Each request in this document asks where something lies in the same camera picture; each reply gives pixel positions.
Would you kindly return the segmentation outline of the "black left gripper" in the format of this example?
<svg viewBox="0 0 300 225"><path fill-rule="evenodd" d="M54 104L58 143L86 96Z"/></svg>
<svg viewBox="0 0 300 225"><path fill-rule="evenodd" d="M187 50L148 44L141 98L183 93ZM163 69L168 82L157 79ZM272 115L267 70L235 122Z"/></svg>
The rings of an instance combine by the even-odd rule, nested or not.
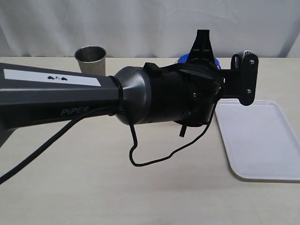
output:
<svg viewBox="0 0 300 225"><path fill-rule="evenodd" d="M217 70L209 30L197 30L196 38L186 60L187 70Z"/></svg>

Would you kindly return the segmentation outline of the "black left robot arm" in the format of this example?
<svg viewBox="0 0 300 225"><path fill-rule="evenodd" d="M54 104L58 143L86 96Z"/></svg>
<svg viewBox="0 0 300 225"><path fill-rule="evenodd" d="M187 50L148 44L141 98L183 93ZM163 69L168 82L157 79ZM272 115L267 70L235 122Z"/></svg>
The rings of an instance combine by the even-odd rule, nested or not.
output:
<svg viewBox="0 0 300 225"><path fill-rule="evenodd" d="M184 135L209 123L222 87L209 30L197 31L186 63L147 62L114 76L1 63L0 142L18 128L100 115L124 124L174 121Z"/></svg>

